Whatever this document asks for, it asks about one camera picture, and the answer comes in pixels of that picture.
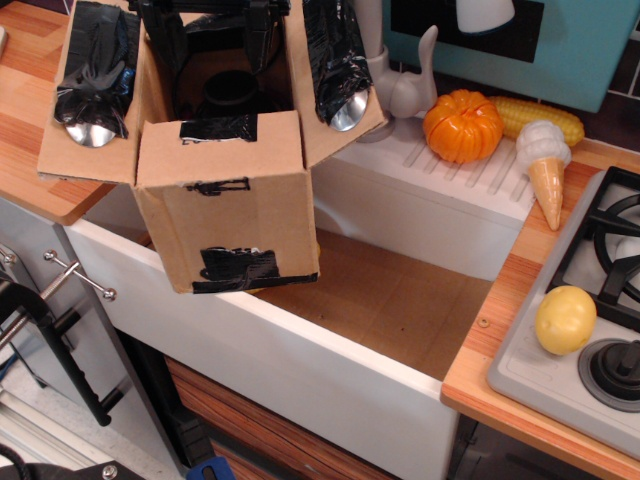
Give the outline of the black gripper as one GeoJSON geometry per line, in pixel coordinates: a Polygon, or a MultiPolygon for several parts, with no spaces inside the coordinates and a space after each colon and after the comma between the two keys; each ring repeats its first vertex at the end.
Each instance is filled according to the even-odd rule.
{"type": "Polygon", "coordinates": [[[140,14],[155,52],[174,73],[188,60],[188,39],[180,14],[244,15],[244,47],[251,71],[264,71],[269,62],[273,31],[279,16],[287,16],[291,2],[284,0],[148,0],[129,1],[140,14]]]}

